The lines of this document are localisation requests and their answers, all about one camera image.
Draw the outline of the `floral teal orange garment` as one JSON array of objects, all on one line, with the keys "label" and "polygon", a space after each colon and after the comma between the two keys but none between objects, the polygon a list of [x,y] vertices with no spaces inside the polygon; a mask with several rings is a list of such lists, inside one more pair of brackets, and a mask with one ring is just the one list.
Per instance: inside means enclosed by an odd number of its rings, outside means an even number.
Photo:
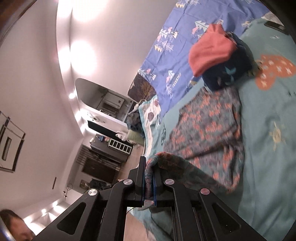
[{"label": "floral teal orange garment", "polygon": [[162,150],[145,168],[145,197],[154,198],[152,170],[158,165],[186,187],[233,192],[242,176],[244,147],[241,102],[235,87],[215,92],[201,88],[180,110]]}]

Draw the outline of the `dark wooden dresser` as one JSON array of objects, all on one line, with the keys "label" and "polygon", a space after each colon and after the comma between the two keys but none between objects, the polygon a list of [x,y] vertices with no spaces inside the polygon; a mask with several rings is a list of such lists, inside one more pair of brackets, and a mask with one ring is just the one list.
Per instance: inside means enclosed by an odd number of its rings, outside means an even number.
[{"label": "dark wooden dresser", "polygon": [[75,187],[96,179],[111,184],[131,154],[109,146],[109,140],[100,140],[98,135],[87,137],[80,147],[73,166],[72,181]]}]

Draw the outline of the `teal patterned bedspread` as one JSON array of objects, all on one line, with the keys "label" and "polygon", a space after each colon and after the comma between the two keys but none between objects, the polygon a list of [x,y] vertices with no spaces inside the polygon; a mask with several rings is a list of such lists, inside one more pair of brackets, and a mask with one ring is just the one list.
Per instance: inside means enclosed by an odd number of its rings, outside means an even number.
[{"label": "teal patterned bedspread", "polygon": [[[252,21],[240,37],[253,54],[252,74],[228,86],[237,89],[241,102],[242,176],[233,192],[212,193],[264,240],[295,240],[295,42],[266,21]],[[163,118],[157,97],[140,106],[147,161],[162,150],[179,110],[203,87],[215,92],[201,79]],[[149,201],[135,216],[157,240],[172,240],[171,212]]]}]

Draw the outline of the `green cushion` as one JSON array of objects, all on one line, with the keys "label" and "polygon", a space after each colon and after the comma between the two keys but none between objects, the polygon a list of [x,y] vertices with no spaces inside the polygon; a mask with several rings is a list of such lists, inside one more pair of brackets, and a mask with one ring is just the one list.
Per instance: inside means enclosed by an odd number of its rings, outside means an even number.
[{"label": "green cushion", "polygon": [[126,140],[131,144],[144,146],[144,138],[138,132],[129,130],[126,135]]}]

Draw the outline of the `dark brown pillow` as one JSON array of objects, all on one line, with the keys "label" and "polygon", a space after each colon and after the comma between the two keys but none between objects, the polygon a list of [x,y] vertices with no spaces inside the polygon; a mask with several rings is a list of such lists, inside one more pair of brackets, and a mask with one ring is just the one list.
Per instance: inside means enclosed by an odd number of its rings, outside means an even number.
[{"label": "dark brown pillow", "polygon": [[140,102],[141,100],[149,101],[156,95],[156,91],[145,78],[137,73],[127,95],[135,102]]}]

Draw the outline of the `blue tree-print blanket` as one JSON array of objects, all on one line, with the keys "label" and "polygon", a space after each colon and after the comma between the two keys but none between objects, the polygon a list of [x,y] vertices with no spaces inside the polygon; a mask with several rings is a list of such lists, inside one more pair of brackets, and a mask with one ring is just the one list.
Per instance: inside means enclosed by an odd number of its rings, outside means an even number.
[{"label": "blue tree-print blanket", "polygon": [[269,9],[260,1],[177,1],[138,73],[155,89],[164,116],[190,90],[191,47],[210,24],[240,37]]}]

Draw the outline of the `navy star-pattern garment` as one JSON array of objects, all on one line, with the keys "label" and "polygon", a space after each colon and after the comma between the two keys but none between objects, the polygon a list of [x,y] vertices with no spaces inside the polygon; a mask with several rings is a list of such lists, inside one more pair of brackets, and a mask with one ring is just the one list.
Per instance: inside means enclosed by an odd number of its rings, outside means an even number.
[{"label": "navy star-pattern garment", "polygon": [[211,91],[233,85],[243,75],[252,74],[256,65],[248,45],[233,32],[227,31],[226,34],[227,37],[234,40],[237,50],[232,53],[229,60],[219,63],[203,73],[204,84]]}]

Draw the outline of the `folded red garment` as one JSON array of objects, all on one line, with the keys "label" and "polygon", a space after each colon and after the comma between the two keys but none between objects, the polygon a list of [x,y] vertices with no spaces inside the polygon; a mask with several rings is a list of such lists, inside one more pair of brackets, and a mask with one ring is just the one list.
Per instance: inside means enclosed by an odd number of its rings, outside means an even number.
[{"label": "folded red garment", "polygon": [[189,51],[189,66],[194,77],[209,68],[226,62],[237,50],[237,44],[221,24],[210,24],[206,32]]}]

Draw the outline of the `black phone on bed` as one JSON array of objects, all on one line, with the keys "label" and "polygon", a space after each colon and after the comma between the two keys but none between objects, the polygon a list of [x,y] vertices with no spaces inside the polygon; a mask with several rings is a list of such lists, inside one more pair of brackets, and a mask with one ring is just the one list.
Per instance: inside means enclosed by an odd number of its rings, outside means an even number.
[{"label": "black phone on bed", "polygon": [[280,25],[280,24],[275,23],[275,22],[272,22],[272,21],[266,21],[266,22],[264,23],[264,25],[265,25],[266,27],[269,27],[269,28],[272,28],[272,29],[274,29],[274,30],[277,30],[277,31],[279,31],[279,32],[281,32],[281,33],[283,33],[283,34],[285,34],[285,35],[289,35],[289,33],[288,33],[286,27],[283,26],[283,25]]}]

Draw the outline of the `wall mirror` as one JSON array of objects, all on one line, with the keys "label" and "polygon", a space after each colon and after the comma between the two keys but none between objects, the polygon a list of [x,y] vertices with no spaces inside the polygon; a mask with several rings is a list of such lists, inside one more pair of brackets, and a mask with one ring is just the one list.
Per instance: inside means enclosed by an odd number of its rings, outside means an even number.
[{"label": "wall mirror", "polygon": [[84,104],[119,121],[125,122],[135,107],[132,99],[86,79],[77,78],[75,87]]}]

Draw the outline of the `framed wall picture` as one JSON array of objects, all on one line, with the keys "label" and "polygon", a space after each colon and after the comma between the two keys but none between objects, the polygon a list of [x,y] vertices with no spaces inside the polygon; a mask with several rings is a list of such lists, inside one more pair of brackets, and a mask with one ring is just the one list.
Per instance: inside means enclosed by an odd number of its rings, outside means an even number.
[{"label": "framed wall picture", "polygon": [[1,171],[13,173],[25,141],[25,132],[1,111]]}]

